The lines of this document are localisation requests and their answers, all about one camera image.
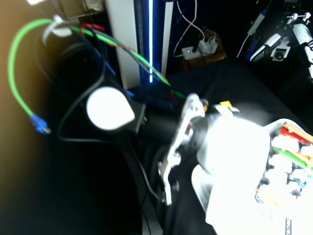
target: blue light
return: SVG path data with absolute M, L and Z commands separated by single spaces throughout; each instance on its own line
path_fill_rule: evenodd
M 153 0 L 149 0 L 149 63 L 152 66 L 152 57 L 153 57 Z M 149 76 L 150 83 L 152 83 L 152 75 Z

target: metal bracket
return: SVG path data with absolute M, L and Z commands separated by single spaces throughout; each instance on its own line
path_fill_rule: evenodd
M 177 149 L 185 139 L 186 131 L 188 130 L 190 121 L 195 117 L 204 116 L 205 112 L 203 104 L 199 97 L 196 94 L 190 94 L 187 97 L 185 105 L 182 109 L 179 125 L 175 137 L 173 138 L 170 145 L 170 149 L 167 155 L 164 157 L 163 161 L 158 163 L 158 172 L 164 183 L 166 205 L 168 206 L 172 204 L 171 185 L 168 177 L 171 169 L 179 165 L 181 161 L 180 153 L 177 152 Z

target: white cable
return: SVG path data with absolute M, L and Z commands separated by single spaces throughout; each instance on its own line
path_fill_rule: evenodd
M 203 40 L 205 39 L 205 35 L 204 35 L 204 33 L 201 31 L 201 29 L 199 29 L 197 26 L 195 26 L 195 25 L 193 24 L 194 21 L 196 21 L 196 18 L 197 18 L 197 5 L 198 5 L 198 2 L 197 2 L 197 0 L 195 0 L 195 17 L 194 17 L 194 19 L 192 20 L 192 22 L 190 22 L 190 21 L 187 20 L 187 18 L 182 14 L 181 9 L 180 9 L 180 7 L 179 7 L 179 3 L 178 3 L 178 1 L 177 1 L 177 8 L 178 8 L 178 11 L 179 11 L 179 13 L 181 14 L 181 16 L 189 23 L 189 25 L 188 25 L 188 27 L 185 29 L 184 33 L 182 34 L 181 38 L 178 40 L 178 42 L 177 42 L 177 44 L 176 44 L 176 46 L 175 46 L 175 48 L 174 48 L 174 52 L 173 52 L 173 56 L 174 56 L 174 57 L 182 57 L 182 54 L 180 54 L 180 55 L 175 55 L 175 51 L 176 51 L 176 49 L 177 49 L 179 43 L 181 42 L 182 38 L 184 37 L 184 35 L 185 35 L 186 32 L 188 31 L 188 29 L 190 28 L 190 26 L 193 26 L 193 27 L 195 27 L 196 29 L 200 30 L 200 32 L 201 32 L 202 35 L 203 35 Z
M 241 48 L 240 48 L 240 50 L 239 50 L 238 55 L 237 55 L 236 58 L 239 57 L 239 55 L 240 55 L 240 53 L 241 53 L 241 50 L 243 49 L 243 47 L 244 47 L 244 45 L 245 45 L 245 43 L 246 43 L 246 40 L 248 39 L 249 36 L 250 36 L 250 35 L 248 34 L 247 37 L 246 37 L 246 39 L 244 40 L 243 44 L 241 45 Z

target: black fabric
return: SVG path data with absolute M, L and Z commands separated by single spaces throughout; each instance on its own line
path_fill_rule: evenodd
M 180 72 L 169 77 L 169 81 L 187 94 L 197 93 L 200 97 L 208 99 L 210 104 L 229 100 L 233 106 L 240 109 L 243 118 L 259 125 L 263 126 L 280 118 L 288 118 L 306 129 L 276 96 L 236 60 L 227 59 Z M 153 140 L 145 140 L 146 146 L 155 146 L 151 141 Z M 160 153 L 155 154 L 153 160 L 151 157 L 148 156 L 144 162 L 155 164 L 162 158 Z M 213 235 L 215 232 L 205 223 L 205 213 L 191 184 L 191 173 L 197 165 L 196 156 L 188 153 L 182 154 L 182 157 L 180 166 L 175 167 L 170 174 L 170 179 L 178 181 L 180 185 L 179 193 L 174 193 L 173 204 L 165 207 L 156 203 L 164 235 Z M 149 170 L 151 183 L 155 186 L 159 180 L 157 166 L 152 165 Z

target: blue connector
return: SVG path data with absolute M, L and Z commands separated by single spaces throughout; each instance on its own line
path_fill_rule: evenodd
M 51 133 L 51 130 L 48 128 L 47 123 L 42 118 L 38 117 L 36 114 L 32 114 L 28 117 L 31 123 L 36 128 L 36 131 L 44 135 L 48 135 Z

